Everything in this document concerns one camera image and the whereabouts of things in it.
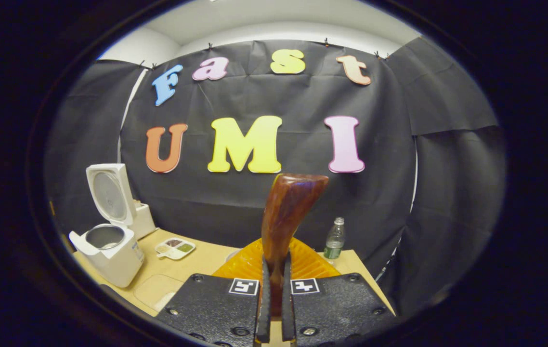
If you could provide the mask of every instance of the wooden table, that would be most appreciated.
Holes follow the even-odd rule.
[[[166,257],[157,257],[155,246],[172,237],[179,237],[180,239],[193,242],[196,246],[195,250],[178,261]],[[138,240],[138,244],[144,252],[144,265],[142,265],[142,268],[139,270],[131,284],[126,288],[118,288],[103,279],[80,252],[73,253],[73,256],[96,283],[105,284],[110,288],[113,288],[113,290],[122,296],[122,298],[127,299],[127,301],[150,316],[156,316],[158,314],[160,309],[157,308],[160,307],[160,302],[166,303],[169,300],[160,296],[160,289],[158,287],[162,286],[162,283],[164,283],[167,288],[169,288],[169,286],[174,286],[177,290],[190,275],[195,273],[204,275],[212,274],[225,263],[227,257],[232,252],[239,250],[234,247],[221,246],[219,244],[191,239],[162,229],[158,229],[153,233],[146,235],[146,237]],[[355,254],[355,251],[342,251],[340,257],[334,261],[334,267],[341,274],[349,274],[352,272],[361,274],[393,313],[393,309],[391,308],[388,299],[385,297],[364,264],[362,264],[360,258]],[[288,342],[283,343],[280,341],[280,321],[272,321],[271,332],[271,341],[268,344],[263,344],[264,346],[289,346]]]

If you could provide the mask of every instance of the label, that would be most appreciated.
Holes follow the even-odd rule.
[[[326,247],[325,250],[323,250],[323,256],[327,259],[336,259],[340,256],[340,250],[341,248]]]
[[[291,294],[313,294],[319,292],[316,279],[291,280]]]
[[[254,296],[257,295],[257,288],[259,288],[259,281],[257,280],[234,279],[229,292],[233,294]]]
[[[131,248],[133,249],[133,251],[134,251],[135,254],[137,255],[137,258],[138,258],[140,261],[143,262],[143,261],[144,261],[144,253],[142,252],[142,249],[139,248],[137,242],[135,242]]]

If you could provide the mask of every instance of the yellow letter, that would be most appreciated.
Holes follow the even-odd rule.
[[[250,172],[274,174],[280,172],[281,165],[276,160],[276,132],[283,120],[277,116],[257,118],[246,137],[242,135],[233,118],[220,118],[212,122],[216,130],[214,154],[208,164],[210,172],[227,172],[231,165],[227,162],[227,152],[237,171],[242,171],[250,152],[252,161],[248,163]]]
[[[300,73],[306,68],[304,53],[298,49],[279,49],[272,53],[270,68],[274,73]]]

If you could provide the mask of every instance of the black fabric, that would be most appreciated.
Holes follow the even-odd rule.
[[[277,49],[299,49],[306,69],[276,75],[270,69]],[[357,85],[336,57],[351,54],[366,64],[372,83]],[[204,60],[230,60],[226,76],[194,81]],[[155,106],[152,81],[181,64],[175,95]],[[306,41],[255,41],[230,44],[179,57],[146,76],[131,102],[122,128],[122,162],[133,191],[150,205],[157,226],[195,239],[243,247],[260,237],[261,218],[275,174],[245,167],[227,173],[208,171],[215,131],[213,120],[236,119],[244,134],[260,116],[281,117],[277,156],[283,172],[330,178],[325,194],[300,225],[296,237],[323,250],[334,217],[345,218],[347,242],[371,270],[388,259],[408,215],[415,176],[415,143],[402,90],[388,64],[374,55]],[[332,135],[323,120],[353,116],[361,173],[332,173]],[[169,173],[155,173],[145,162],[146,132],[186,123],[182,154]],[[160,157],[169,155],[170,134],[161,139]]]
[[[272,53],[299,49],[306,69],[276,75]],[[357,85],[341,55],[364,62],[372,79]],[[230,60],[217,81],[194,81],[204,60]],[[175,95],[155,106],[153,80],[181,64]],[[130,91],[142,71],[133,64],[96,62],[58,113],[46,162],[50,199],[63,233],[104,222],[85,178],[85,167],[116,162],[118,129]],[[283,172],[330,178],[322,199],[296,237],[322,250],[334,217],[345,218],[347,242],[379,281],[399,314],[411,314],[474,262],[490,237],[505,182],[505,147],[496,117],[481,90],[449,55],[417,39],[389,59],[306,41],[252,41],[215,47],[148,71],[129,105],[119,134],[121,159],[133,197],[149,204],[157,227],[198,240],[243,247],[260,236],[265,200],[275,174],[208,171],[215,130],[233,117],[243,134],[260,116],[278,116],[276,139]],[[360,173],[332,173],[328,116],[353,116]],[[145,162],[146,132],[186,123],[177,167],[155,173]],[[169,155],[170,134],[160,141]],[[413,198],[416,145],[417,195]]]
[[[417,38],[388,59],[404,89],[414,135],[497,125],[481,89],[464,68],[432,42]]]
[[[142,70],[128,62],[97,62],[58,108],[45,150],[45,187],[64,234],[107,222],[92,200],[85,169],[117,161],[122,116]]]
[[[465,274],[488,242],[505,191],[505,143],[498,127],[417,137],[413,210],[379,281],[396,310],[430,305]]]

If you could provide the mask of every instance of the wooden handle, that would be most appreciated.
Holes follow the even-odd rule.
[[[261,241],[270,270],[272,315],[280,316],[285,257],[289,243],[327,186],[327,176],[281,173],[276,176],[263,211]]]

